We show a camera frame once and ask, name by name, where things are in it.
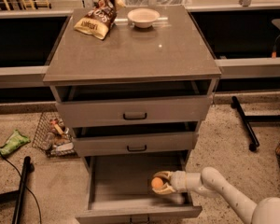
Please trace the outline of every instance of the green bag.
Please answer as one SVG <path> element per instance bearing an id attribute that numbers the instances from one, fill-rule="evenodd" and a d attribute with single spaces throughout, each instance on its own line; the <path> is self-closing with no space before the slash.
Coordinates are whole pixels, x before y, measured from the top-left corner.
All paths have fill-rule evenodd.
<path id="1" fill-rule="evenodd" d="M 8 138 L 5 144 L 0 147 L 0 156 L 8 156 L 19 147 L 30 143 L 30 138 L 20 134 L 18 130 L 14 130 L 13 134 Z"/>

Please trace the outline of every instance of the bowl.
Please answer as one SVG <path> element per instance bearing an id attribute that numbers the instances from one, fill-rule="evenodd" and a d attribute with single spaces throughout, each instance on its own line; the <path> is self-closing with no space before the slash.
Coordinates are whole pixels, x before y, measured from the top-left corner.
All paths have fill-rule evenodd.
<path id="1" fill-rule="evenodd" d="M 156 21 L 159 17 L 159 12 L 149 8 L 138 8 L 128 13 L 128 19 L 139 28 L 148 28 L 152 26 L 152 22 Z"/>

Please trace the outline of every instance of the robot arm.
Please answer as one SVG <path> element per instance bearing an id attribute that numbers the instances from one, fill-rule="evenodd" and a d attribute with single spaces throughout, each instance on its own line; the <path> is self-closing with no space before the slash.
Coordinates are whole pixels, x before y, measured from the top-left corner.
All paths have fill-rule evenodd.
<path id="1" fill-rule="evenodd" d="M 280 224 L 279 198 L 268 198 L 256 204 L 215 168 L 204 168 L 201 173 L 158 172 L 154 177 L 165 181 L 161 186 L 152 185 L 157 194 L 194 191 L 205 197 L 221 195 L 244 224 Z"/>

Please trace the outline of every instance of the brown snack bag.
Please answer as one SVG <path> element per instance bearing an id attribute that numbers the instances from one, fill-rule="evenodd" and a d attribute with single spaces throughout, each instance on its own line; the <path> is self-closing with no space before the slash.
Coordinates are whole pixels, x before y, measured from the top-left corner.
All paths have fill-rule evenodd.
<path id="1" fill-rule="evenodd" d="M 74 29 L 103 40 L 113 25 L 117 11 L 122 7 L 124 7 L 122 0 L 99 0 L 98 7 L 78 21 Z"/>

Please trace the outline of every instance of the floor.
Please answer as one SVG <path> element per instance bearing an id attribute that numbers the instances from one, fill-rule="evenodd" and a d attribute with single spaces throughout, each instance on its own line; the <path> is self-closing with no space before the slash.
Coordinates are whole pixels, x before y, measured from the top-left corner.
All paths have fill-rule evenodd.
<path id="1" fill-rule="evenodd" d="M 280 92 L 236 94 L 247 115 L 280 114 Z M 249 137 L 236 109 L 231 108 L 233 94 L 216 94 L 192 150 L 187 171 L 200 172 L 206 166 L 217 168 L 226 179 L 258 203 L 266 197 L 280 197 L 280 170 L 275 148 L 280 141 L 280 123 L 254 124 L 259 139 L 257 152 L 248 149 Z M 80 158 L 47 158 L 34 148 L 34 137 L 43 112 L 55 111 L 54 103 L 0 105 L 0 146 L 17 129 L 32 142 L 15 151 L 8 160 L 21 170 L 30 156 L 35 171 L 28 187 L 35 194 L 42 223 L 78 224 L 75 215 L 86 208 L 88 173 Z M 19 175 L 0 158 L 0 193 L 18 188 Z M 198 218 L 168 220 L 162 223 L 242 223 L 221 198 L 209 199 L 191 193 L 194 205 L 203 211 Z M 14 203 L 0 204 L 0 223 L 11 223 Z M 35 200 L 26 194 L 22 224 L 39 223 Z"/>

